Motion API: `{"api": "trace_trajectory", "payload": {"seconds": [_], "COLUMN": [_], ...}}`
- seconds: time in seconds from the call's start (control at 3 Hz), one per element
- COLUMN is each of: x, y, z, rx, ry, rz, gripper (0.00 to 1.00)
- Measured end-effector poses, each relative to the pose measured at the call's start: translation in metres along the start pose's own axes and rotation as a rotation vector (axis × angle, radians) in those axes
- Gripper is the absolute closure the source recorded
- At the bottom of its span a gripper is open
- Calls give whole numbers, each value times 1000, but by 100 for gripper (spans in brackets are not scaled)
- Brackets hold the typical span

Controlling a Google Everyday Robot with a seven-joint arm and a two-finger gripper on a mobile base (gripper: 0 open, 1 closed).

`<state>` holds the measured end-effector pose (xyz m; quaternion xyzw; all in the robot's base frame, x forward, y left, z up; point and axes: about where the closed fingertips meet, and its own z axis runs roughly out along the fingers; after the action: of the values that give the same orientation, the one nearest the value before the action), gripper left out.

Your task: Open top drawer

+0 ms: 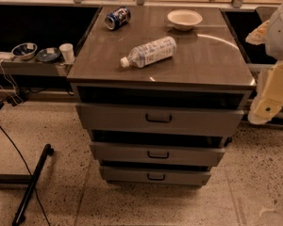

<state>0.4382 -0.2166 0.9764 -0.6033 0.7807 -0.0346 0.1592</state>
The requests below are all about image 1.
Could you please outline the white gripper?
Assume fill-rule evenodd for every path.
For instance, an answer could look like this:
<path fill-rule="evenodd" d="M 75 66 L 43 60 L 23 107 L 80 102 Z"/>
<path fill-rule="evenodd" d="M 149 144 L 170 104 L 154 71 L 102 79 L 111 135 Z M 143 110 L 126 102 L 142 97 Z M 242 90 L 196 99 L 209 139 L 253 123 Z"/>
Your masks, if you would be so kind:
<path fill-rule="evenodd" d="M 247 119 L 252 124 L 270 121 L 283 107 L 283 61 L 276 63 L 269 71 L 261 97 L 257 96 Z"/>

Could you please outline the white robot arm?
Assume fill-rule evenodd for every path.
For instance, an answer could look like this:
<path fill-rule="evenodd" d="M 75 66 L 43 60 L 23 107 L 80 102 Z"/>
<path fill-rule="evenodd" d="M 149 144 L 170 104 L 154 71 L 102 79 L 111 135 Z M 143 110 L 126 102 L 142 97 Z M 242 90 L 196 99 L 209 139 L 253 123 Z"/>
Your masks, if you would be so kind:
<path fill-rule="evenodd" d="M 245 41 L 254 45 L 264 43 L 266 54 L 276 59 L 271 69 L 261 70 L 257 96 L 248 113 L 251 123 L 263 124 L 283 107 L 283 3 L 268 21 L 249 33 Z"/>

